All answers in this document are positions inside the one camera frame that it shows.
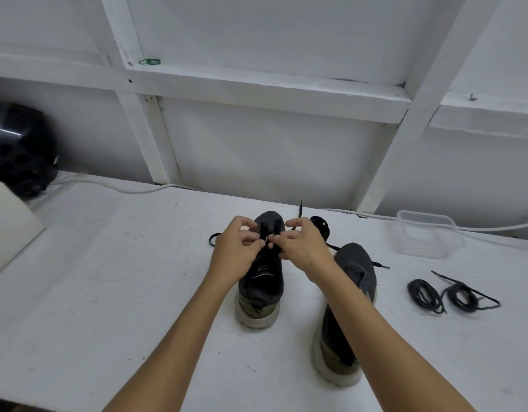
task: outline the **plastic container lid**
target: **plastic container lid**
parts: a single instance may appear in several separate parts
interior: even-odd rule
[[[431,259],[445,259],[465,246],[457,225],[446,215],[398,211],[392,235],[400,253]]]

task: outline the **black helmet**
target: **black helmet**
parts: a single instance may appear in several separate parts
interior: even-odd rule
[[[0,181],[19,197],[35,196],[56,177],[57,161],[43,113],[0,101]]]

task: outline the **white cable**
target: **white cable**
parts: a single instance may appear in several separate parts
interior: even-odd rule
[[[336,211],[337,213],[346,213],[346,214],[356,214],[361,215],[364,217],[369,218],[376,218],[379,220],[386,220],[386,221],[395,221],[395,217],[389,217],[387,215],[377,215],[377,214],[367,214],[367,213],[360,213],[357,211],[349,211],[349,210],[339,210],[335,208],[322,208],[325,211]],[[445,227],[444,224],[428,224],[427,222],[423,222],[422,225],[427,226],[437,226],[437,227]],[[471,228],[471,227],[459,227],[457,228],[461,231],[474,231],[474,232],[494,232],[494,231],[510,231],[512,229],[520,229],[520,228],[528,228],[528,222],[525,224],[518,224],[508,227],[491,227],[491,228]]]
[[[65,181],[53,182],[51,185],[63,185],[65,183],[95,183],[96,185],[102,185],[107,188],[113,189],[114,191],[121,192],[122,194],[128,194],[128,195],[149,194],[151,192],[157,192],[165,188],[181,188],[181,189],[189,189],[190,191],[199,191],[199,189],[191,188],[189,186],[175,185],[174,183],[168,183],[166,185],[159,185],[156,188],[146,189],[144,191],[129,191],[128,189],[117,188],[116,186],[111,185],[109,183],[101,182],[101,181],[93,181],[92,179],[67,179]]]
[[[161,191],[162,189],[165,189],[165,188],[180,188],[180,189],[188,189],[190,191],[199,191],[200,192],[199,189],[192,188],[192,187],[189,187],[189,186],[176,185],[174,183],[169,183],[167,185],[160,185],[160,186],[158,186],[156,188],[146,189],[144,191],[129,191],[128,189],[117,188],[116,186],[111,185],[111,184],[106,183],[106,182],[93,181],[91,179],[67,179],[65,181],[53,182],[51,185],[63,185],[65,183],[71,183],[71,182],[94,183],[96,185],[102,185],[102,186],[105,186],[107,188],[113,189],[114,191],[121,192],[122,194],[128,194],[128,195],[149,194],[151,192]],[[367,213],[360,213],[358,211],[340,210],[340,209],[336,209],[336,208],[322,208],[322,210],[324,210],[324,211],[335,211],[337,213],[361,215],[363,217],[376,218],[378,220],[386,220],[386,221],[395,221],[395,219],[396,219],[395,217],[390,217],[390,216],[387,216],[387,215],[367,214]],[[428,223],[423,223],[423,224],[426,224],[427,226],[438,226],[438,227],[443,227],[444,226],[443,224],[428,224]],[[519,224],[519,225],[514,225],[514,226],[508,226],[508,227],[470,228],[470,227],[459,227],[459,226],[457,226],[457,228],[459,230],[461,230],[461,231],[475,231],[475,232],[510,231],[512,229],[528,228],[528,222],[525,223],[525,224]]]

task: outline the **person's left arm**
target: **person's left arm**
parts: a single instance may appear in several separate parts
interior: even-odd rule
[[[104,412],[179,411],[209,329],[227,292],[243,277],[265,243],[256,227],[235,217],[216,239],[203,282],[148,360],[117,392]]]

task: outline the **forearm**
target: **forearm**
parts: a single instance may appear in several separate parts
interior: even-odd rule
[[[224,286],[204,280],[163,340],[104,411],[180,410],[226,292]]]
[[[321,276],[318,285],[385,412],[475,412],[339,267]]]

